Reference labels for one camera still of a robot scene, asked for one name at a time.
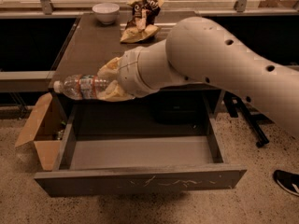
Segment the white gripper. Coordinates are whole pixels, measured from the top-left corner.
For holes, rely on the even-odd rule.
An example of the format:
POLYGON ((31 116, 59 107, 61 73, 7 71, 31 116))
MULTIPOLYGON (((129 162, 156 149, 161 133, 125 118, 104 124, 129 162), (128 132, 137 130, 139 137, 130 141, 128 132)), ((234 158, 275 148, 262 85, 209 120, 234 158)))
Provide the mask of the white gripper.
POLYGON ((142 47, 130 49, 123 56, 115 57, 102 66, 97 75, 106 80, 113 80, 102 84, 97 92, 97 98, 107 102, 123 102, 142 98, 157 92, 150 88, 142 79, 138 70, 138 58, 142 47))

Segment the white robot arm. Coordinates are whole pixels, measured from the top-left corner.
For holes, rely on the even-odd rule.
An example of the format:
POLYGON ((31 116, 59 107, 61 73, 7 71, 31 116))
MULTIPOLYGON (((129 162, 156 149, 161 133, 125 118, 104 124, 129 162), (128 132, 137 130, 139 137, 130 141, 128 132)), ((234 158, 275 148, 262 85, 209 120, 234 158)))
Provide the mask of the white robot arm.
POLYGON ((108 101, 204 82, 249 100, 299 137, 299 72, 266 60, 210 19, 182 20, 165 40, 125 51, 100 68, 98 75, 112 82, 104 96, 108 101))

